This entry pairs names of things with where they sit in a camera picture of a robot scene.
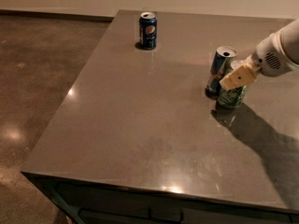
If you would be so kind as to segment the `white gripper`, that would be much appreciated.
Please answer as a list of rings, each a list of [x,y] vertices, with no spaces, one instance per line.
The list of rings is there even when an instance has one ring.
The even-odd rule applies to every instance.
[[[299,37],[275,32],[257,45],[251,59],[266,77],[279,77],[298,70]],[[233,71],[220,81],[226,91],[244,87],[256,80],[256,73],[245,60],[233,60],[231,67]]]

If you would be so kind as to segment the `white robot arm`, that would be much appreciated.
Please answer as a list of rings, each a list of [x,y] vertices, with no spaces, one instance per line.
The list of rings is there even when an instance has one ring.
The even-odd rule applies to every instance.
[[[261,41],[253,53],[232,63],[233,71],[221,81],[226,90],[249,85],[258,75],[280,77],[299,69],[299,20],[295,20]]]

